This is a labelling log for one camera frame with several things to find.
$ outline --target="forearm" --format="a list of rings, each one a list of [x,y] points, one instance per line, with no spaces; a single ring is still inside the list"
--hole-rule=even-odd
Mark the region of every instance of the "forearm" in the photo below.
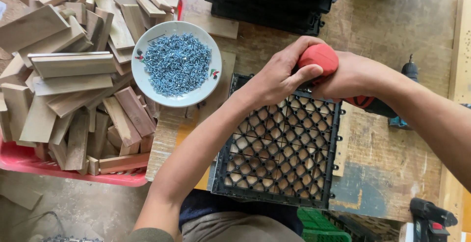
[[[464,187],[471,189],[471,110],[399,73],[378,91],[377,97],[427,142]]]
[[[198,125],[171,154],[156,174],[149,193],[181,203],[196,186],[214,157],[252,105],[241,92],[235,92],[214,114]]]

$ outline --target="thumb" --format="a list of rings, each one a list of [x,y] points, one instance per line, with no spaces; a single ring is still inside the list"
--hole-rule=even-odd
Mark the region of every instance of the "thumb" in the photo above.
[[[324,70],[321,66],[317,64],[310,64],[299,69],[294,75],[290,76],[288,79],[290,84],[295,87],[298,87],[302,83],[316,78],[322,74]]]

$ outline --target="pile of screws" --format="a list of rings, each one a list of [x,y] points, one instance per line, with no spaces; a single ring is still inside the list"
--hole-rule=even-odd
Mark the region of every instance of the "pile of screws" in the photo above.
[[[157,94],[181,96],[208,79],[211,50],[190,34],[160,37],[144,56],[144,70]]]

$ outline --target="shirt sleeve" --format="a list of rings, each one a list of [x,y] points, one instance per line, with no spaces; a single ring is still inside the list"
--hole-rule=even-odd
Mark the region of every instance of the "shirt sleeve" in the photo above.
[[[125,242],[174,242],[174,240],[162,229],[141,228],[131,232]]]

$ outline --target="dark pants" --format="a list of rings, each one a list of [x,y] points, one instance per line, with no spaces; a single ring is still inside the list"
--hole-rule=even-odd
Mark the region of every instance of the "dark pants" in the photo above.
[[[250,215],[263,215],[279,221],[301,236],[303,225],[298,218],[297,210],[296,206],[270,202],[237,202],[226,196],[194,189],[181,205],[179,229],[181,231],[182,225],[186,222],[204,215],[219,212],[242,212]]]

